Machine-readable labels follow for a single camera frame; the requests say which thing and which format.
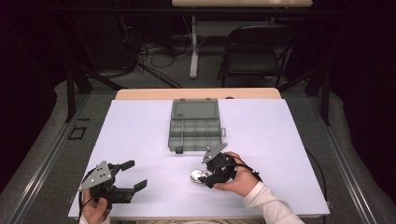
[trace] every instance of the white sleeve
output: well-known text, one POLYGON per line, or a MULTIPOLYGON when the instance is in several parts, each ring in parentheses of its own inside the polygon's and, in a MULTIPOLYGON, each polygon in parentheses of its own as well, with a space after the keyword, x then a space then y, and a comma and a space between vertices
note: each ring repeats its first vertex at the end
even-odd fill
POLYGON ((262 182, 257 183, 253 190, 244 198, 246 207, 262 210, 267 224, 303 223, 291 210, 290 206, 276 197, 262 182))
MULTIPOLYGON (((85 219, 84 214, 81 214, 81 217, 79 218, 79 224, 90 224, 88 223, 87 219, 85 219)), ((101 224, 110 224, 110 216, 107 216, 106 220, 101 224)))

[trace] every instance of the chair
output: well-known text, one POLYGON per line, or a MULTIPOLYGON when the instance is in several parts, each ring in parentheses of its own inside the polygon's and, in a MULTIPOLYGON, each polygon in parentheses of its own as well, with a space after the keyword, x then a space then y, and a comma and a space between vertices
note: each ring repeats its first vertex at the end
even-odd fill
POLYGON ((277 88, 296 37, 291 27, 282 24, 244 26, 231 31, 218 75, 221 87, 226 77, 276 77, 277 88), (275 47, 283 49, 278 56, 275 47))

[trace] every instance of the clear plastic box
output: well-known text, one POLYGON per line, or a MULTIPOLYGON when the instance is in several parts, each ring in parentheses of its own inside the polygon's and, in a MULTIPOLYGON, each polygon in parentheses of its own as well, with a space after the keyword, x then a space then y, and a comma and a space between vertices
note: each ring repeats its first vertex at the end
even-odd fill
POLYGON ((206 151, 222 143, 221 134, 216 99, 174 100, 168 141, 171 151, 206 151))

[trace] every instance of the hand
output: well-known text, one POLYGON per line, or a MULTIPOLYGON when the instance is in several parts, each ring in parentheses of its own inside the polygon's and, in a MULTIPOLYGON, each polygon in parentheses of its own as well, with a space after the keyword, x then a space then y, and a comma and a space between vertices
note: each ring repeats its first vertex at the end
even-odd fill
POLYGON ((90 224, 100 224, 106 220, 110 210, 107 208, 107 200, 104 198, 100 198, 99 202, 96 203, 94 200, 91 200, 91 192, 89 189, 84 189, 83 194, 83 204, 85 206, 82 208, 82 214, 85 219, 90 224))
MULTIPOLYGON (((234 152, 225 152, 224 154, 233 157, 236 163, 244 164, 240 160, 238 154, 234 152)), ((233 182, 217 183, 213 187, 215 189, 235 192, 245 198, 257 185, 257 183, 259 183, 259 180, 254 177, 249 169, 242 166, 236 166, 236 176, 233 182)))

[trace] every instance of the table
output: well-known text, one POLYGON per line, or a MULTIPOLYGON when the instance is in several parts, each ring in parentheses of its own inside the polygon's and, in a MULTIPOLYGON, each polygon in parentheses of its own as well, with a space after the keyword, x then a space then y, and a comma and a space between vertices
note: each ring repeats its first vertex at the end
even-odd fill
MULTIPOLYGON (((115 185, 131 188, 148 180, 148 186, 137 192, 131 203, 113 204, 113 220, 262 215, 245 208, 234 193, 190 181, 192 170, 205 169, 201 164, 204 152, 178 155, 169 151, 172 100, 182 98, 218 98, 221 125, 228 130, 223 138, 228 143, 226 150, 241 154, 248 165, 261 172, 264 183, 288 201, 298 216, 330 213, 287 104, 276 89, 151 89, 119 91, 87 166, 86 172, 102 160, 113 164, 134 160, 135 167, 119 172, 115 185), (224 99, 229 96, 235 99, 224 99)), ((77 215, 76 198, 69 216, 77 215)))
MULTIPOLYGON (((311 7, 312 0, 173 0, 172 5, 174 7, 311 7)), ((226 36, 237 27, 255 24, 262 24, 262 22, 198 22, 196 17, 192 16, 192 55, 190 78, 197 78, 198 73, 198 35, 226 36)))

